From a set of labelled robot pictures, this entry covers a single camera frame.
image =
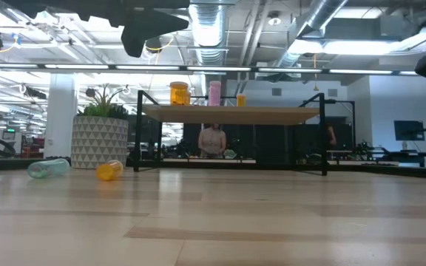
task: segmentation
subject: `yellow bottle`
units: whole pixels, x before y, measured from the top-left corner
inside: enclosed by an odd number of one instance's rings
[[[237,106],[246,106],[246,96],[244,94],[236,95],[236,105]]]
[[[96,169],[96,177],[103,181],[117,180],[123,174],[123,164],[118,160],[111,160]]]

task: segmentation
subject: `wooden tabletop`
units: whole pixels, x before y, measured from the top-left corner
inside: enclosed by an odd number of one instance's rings
[[[318,108],[159,106],[143,105],[143,112],[167,123],[222,123],[241,125],[297,125],[319,114]]]

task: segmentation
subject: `desk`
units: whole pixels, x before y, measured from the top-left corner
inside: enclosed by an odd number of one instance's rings
[[[319,100],[319,108],[305,108],[313,100]],[[304,123],[310,118],[319,115],[319,138],[322,159],[320,165],[322,175],[327,175],[328,163],[326,162],[326,145],[328,131],[325,126],[325,94],[318,93],[306,100],[298,107],[256,107],[256,106],[161,106],[145,91],[138,91],[138,109],[135,127],[135,157],[134,171],[139,171],[141,166],[141,132],[142,114],[148,115],[162,123],[222,123],[234,125],[281,125],[293,126]],[[162,130],[158,132],[158,143],[162,143]],[[166,166],[158,150],[155,162],[156,167]]]

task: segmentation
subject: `computer screen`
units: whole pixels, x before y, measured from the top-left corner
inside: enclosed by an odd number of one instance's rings
[[[3,132],[3,140],[15,140],[15,132]]]
[[[423,122],[421,121],[394,121],[393,126],[396,132],[396,140],[425,140]]]

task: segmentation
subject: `person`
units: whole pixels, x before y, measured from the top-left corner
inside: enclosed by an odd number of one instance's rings
[[[330,125],[329,123],[326,123],[326,130],[328,133],[328,149],[332,149],[334,147],[336,147],[337,145],[337,138],[334,135],[334,130],[333,130],[333,126]]]
[[[211,124],[198,136],[198,148],[202,158],[223,158],[226,149],[226,134],[220,129],[219,124]]]

